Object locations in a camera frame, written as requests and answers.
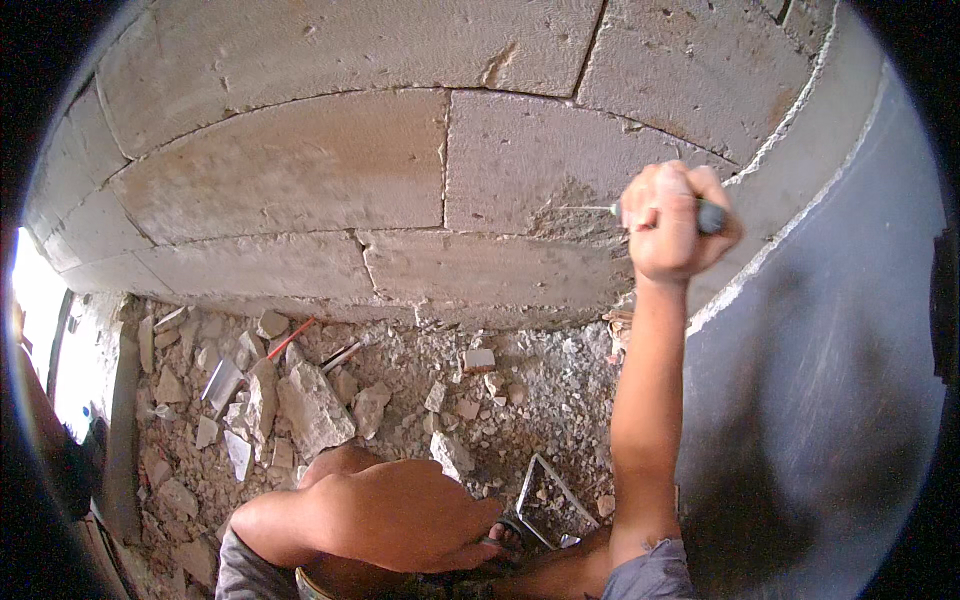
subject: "skin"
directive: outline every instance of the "skin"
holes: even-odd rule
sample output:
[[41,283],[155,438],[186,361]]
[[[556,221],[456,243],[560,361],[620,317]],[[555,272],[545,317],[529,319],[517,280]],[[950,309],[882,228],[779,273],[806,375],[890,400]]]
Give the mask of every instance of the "skin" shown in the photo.
[[[698,234],[697,196],[727,209],[718,234]],[[636,311],[611,423],[613,527],[497,580],[498,597],[599,596],[611,570],[643,555],[644,544],[680,535],[673,478],[683,421],[686,290],[692,276],[739,241],[743,227],[712,169],[687,169],[679,161],[644,168],[621,205]],[[308,470],[305,487],[266,493],[234,513],[234,532],[270,563],[308,564],[347,598],[396,585],[391,571],[473,568],[500,551],[478,542],[497,535],[492,526],[500,507],[474,500],[438,464],[354,455],[332,468],[324,456]]]

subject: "rock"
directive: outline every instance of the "rock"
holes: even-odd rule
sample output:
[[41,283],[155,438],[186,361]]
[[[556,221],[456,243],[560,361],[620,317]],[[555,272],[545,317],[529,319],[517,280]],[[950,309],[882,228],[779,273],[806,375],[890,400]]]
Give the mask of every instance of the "rock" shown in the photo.
[[430,438],[430,456],[444,468],[444,475],[461,483],[464,475],[475,467],[467,449],[439,431]]
[[163,371],[160,372],[160,383],[156,386],[156,403],[176,404],[185,401],[186,393],[183,391],[180,380],[170,367],[164,365]]
[[203,372],[214,372],[220,364],[220,352],[213,342],[204,342],[204,347],[197,352],[197,369]]
[[272,310],[265,310],[260,315],[260,320],[256,322],[256,334],[261,338],[273,340],[283,333],[290,320],[283,315],[278,315]]
[[526,390],[519,383],[511,383],[507,386],[507,396],[510,397],[514,406],[523,406],[523,403],[527,401]]
[[232,431],[224,431],[224,442],[227,443],[227,455],[233,463],[233,476],[237,481],[246,481],[253,466],[250,444]]
[[270,462],[270,466],[294,467],[294,447],[283,438],[276,438],[274,441],[274,459]]
[[390,390],[378,381],[353,399],[353,419],[356,421],[357,435],[369,440],[383,422],[383,409],[390,402]]
[[183,569],[207,589],[214,589],[217,581],[217,555],[203,537],[177,546],[173,558]]
[[220,434],[220,425],[213,419],[200,417],[200,424],[197,425],[197,449],[206,448],[217,441]]
[[276,390],[301,456],[316,456],[353,437],[356,425],[319,367],[307,362],[296,365],[289,377],[280,379]]
[[185,513],[190,518],[197,516],[199,510],[197,496],[176,479],[163,482],[156,495],[171,512]]
[[257,360],[267,357],[267,350],[263,349],[263,341],[249,329],[240,335],[240,347],[246,348],[247,352],[256,356]]
[[147,315],[136,330],[136,339],[140,343],[140,367],[150,375],[154,372],[154,316]]
[[154,325],[154,333],[163,333],[164,331],[175,329],[186,321],[186,317],[186,306],[178,308],[163,319],[160,319],[159,323]]
[[466,420],[474,420],[480,412],[480,402],[472,402],[466,398],[457,401],[457,414]]
[[483,376],[483,383],[485,386],[487,386],[487,391],[490,392],[490,397],[495,397],[500,393],[500,388],[503,387],[503,384],[506,383],[506,381],[504,381],[503,375],[494,371]]
[[464,373],[493,371],[495,367],[496,360],[493,358],[491,349],[482,348],[464,352]]
[[179,338],[179,329],[168,329],[167,331],[158,333],[156,336],[154,336],[154,348],[163,350],[164,348],[176,342]]
[[444,408],[445,399],[446,386],[440,381],[434,381],[433,387],[430,388],[430,393],[427,394],[426,400],[423,401],[423,406],[425,406],[428,411],[439,413]]
[[610,494],[602,495],[597,498],[597,512],[600,518],[607,518],[616,510],[616,497]]
[[427,413],[423,418],[423,431],[429,436],[443,431],[444,425],[441,423],[440,415],[437,413]]
[[340,403],[344,406],[353,404],[353,397],[357,395],[360,389],[356,378],[346,369],[340,369],[333,379],[333,391],[340,398]]

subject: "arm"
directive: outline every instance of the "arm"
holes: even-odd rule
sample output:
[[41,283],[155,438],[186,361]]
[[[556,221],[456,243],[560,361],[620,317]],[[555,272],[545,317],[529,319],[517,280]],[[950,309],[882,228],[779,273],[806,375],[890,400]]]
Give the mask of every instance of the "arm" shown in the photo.
[[[728,210],[719,234],[696,229],[695,196]],[[613,405],[611,450],[617,507],[612,567],[676,538],[674,469],[683,421],[686,290],[692,275],[716,262],[742,235],[711,169],[674,161],[648,166],[622,200],[636,272],[633,336]]]

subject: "person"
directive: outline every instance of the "person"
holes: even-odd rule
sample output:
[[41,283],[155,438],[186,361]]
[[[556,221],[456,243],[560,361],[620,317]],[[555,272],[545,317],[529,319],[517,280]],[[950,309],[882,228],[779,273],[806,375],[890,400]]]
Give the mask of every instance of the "person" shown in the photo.
[[[698,197],[727,210],[719,233],[698,233]],[[686,291],[743,227],[713,170],[679,161],[645,167],[621,196],[621,219],[642,335],[630,342],[613,405],[612,528],[508,576],[431,585],[413,574],[502,558],[517,532],[497,522],[494,499],[475,500],[438,463],[383,463],[347,445],[318,456],[295,491],[265,493],[233,514],[217,599],[693,597],[674,498]]]

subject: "concrete surface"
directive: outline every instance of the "concrete surface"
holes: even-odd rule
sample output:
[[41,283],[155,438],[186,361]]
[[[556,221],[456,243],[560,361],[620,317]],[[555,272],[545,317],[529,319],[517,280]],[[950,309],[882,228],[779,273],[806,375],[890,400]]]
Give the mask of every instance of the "concrete surface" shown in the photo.
[[746,163],[809,61],[754,2],[669,4],[611,0],[577,101]]

